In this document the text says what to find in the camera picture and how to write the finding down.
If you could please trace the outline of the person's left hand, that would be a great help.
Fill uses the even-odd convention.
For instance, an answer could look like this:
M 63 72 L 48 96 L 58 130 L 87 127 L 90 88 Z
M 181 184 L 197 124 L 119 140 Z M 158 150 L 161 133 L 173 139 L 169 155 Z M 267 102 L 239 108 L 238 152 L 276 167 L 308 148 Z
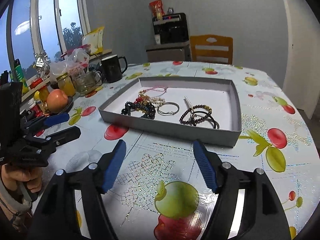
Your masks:
M 1 166 L 1 179 L 10 191 L 17 191 L 18 182 L 26 182 L 27 188 L 32 193 L 36 193 L 42 188 L 42 168 L 20 169 L 5 164 Z

